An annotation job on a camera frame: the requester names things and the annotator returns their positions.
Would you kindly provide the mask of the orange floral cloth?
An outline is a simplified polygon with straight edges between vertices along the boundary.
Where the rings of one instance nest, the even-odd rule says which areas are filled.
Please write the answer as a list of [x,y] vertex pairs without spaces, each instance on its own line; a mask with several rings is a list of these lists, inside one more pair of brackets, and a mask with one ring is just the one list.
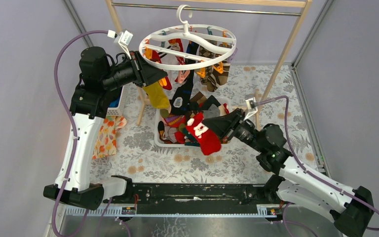
[[116,139],[120,130],[125,127],[127,120],[123,116],[107,116],[99,129],[92,159],[105,158],[116,155]]

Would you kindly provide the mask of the yellow mustard sock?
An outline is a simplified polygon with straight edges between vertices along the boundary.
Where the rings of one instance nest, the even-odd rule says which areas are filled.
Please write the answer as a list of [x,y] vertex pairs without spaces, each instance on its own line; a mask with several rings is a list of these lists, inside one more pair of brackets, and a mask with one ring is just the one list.
[[169,99],[158,82],[144,86],[143,91],[148,95],[149,101],[154,108],[168,109],[170,107]]

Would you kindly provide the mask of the white round sock hanger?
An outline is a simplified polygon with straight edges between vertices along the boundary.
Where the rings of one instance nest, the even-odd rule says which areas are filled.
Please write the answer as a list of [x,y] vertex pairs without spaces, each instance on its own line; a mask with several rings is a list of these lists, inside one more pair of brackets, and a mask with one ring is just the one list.
[[139,45],[139,52],[159,69],[203,73],[212,68],[222,74],[228,58],[237,51],[236,36],[222,27],[190,24],[182,17],[183,11],[189,8],[189,5],[180,5],[176,11],[180,24],[146,36]]

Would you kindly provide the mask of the red santa sock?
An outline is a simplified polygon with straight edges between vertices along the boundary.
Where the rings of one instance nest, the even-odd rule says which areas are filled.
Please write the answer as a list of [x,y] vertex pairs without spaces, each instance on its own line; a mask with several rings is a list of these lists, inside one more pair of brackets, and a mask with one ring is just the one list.
[[218,136],[204,124],[203,113],[198,113],[186,122],[187,131],[196,139],[205,156],[218,152],[221,141]]

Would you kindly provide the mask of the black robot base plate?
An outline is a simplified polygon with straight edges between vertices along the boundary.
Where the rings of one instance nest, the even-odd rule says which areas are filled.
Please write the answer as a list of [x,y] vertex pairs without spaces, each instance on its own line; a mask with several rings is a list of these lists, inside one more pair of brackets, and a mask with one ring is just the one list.
[[261,184],[135,183],[127,194],[113,197],[115,204],[149,204],[166,200],[231,200],[237,203],[280,204],[282,199]]

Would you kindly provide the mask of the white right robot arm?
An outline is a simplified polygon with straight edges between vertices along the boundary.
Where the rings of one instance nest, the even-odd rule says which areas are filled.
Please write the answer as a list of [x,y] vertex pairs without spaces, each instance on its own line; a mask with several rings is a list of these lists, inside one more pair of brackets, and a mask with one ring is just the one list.
[[260,166],[273,173],[263,190],[269,203],[279,200],[293,202],[332,222],[348,237],[361,237],[373,217],[372,193],[363,186],[354,189],[299,163],[294,154],[285,149],[287,140],[280,126],[269,123],[258,130],[236,109],[228,115],[202,121],[219,138],[236,138],[260,154]]

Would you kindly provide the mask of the floral patterned table mat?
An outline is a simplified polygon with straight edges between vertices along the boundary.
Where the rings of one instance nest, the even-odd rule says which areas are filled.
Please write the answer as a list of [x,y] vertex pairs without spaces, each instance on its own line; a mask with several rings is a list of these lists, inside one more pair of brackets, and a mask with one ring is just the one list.
[[[288,96],[264,105],[260,111],[260,126],[275,123],[288,125],[288,135],[300,160],[317,169],[314,143],[307,129],[298,101],[291,68],[281,67],[269,97]],[[90,178],[100,181],[112,175],[149,183],[241,183],[263,184],[270,177],[256,160],[256,151],[232,139],[222,149],[205,156],[198,147],[160,147],[155,143],[156,110],[145,108],[141,124],[137,124],[141,100],[137,88],[131,86],[125,98],[124,117],[127,124],[116,139],[116,155],[97,158],[91,163]]]

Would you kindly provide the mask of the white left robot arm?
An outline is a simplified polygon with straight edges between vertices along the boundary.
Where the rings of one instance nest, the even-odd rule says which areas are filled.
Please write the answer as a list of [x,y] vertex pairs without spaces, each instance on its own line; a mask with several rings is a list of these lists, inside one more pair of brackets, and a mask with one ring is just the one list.
[[133,198],[131,179],[114,176],[93,184],[90,165],[99,130],[111,102],[122,95],[128,84],[157,84],[167,73],[147,63],[137,51],[116,63],[101,47],[81,52],[79,84],[73,93],[68,116],[71,131],[65,158],[52,185],[43,190],[46,198],[89,210],[96,210],[105,199],[116,197],[127,203]]

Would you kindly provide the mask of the white perforated basket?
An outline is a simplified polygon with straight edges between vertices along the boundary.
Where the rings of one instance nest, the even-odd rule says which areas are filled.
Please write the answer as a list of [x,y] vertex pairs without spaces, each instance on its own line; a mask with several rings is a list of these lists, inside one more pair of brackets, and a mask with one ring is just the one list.
[[121,89],[120,96],[110,103],[109,108],[107,110],[107,116],[122,116],[124,106],[125,106],[125,98],[128,94],[128,87],[123,86]]

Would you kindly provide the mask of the metal hanging rod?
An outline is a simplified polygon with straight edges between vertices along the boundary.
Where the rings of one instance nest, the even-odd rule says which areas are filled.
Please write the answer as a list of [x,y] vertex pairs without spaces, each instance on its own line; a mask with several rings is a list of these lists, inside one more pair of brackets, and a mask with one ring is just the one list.
[[[114,7],[133,7],[133,8],[150,8],[150,9],[168,9],[177,10],[178,6],[170,5],[151,5],[151,4],[132,4],[132,3],[112,3]],[[222,8],[205,8],[205,7],[184,7],[184,10],[200,11],[200,12],[221,12],[221,13],[241,13],[241,14],[255,14],[255,15],[272,15],[272,16],[293,16],[300,17],[300,13],[291,12],[270,12],[270,11],[254,11],[254,10],[238,10],[238,9],[222,9]]]

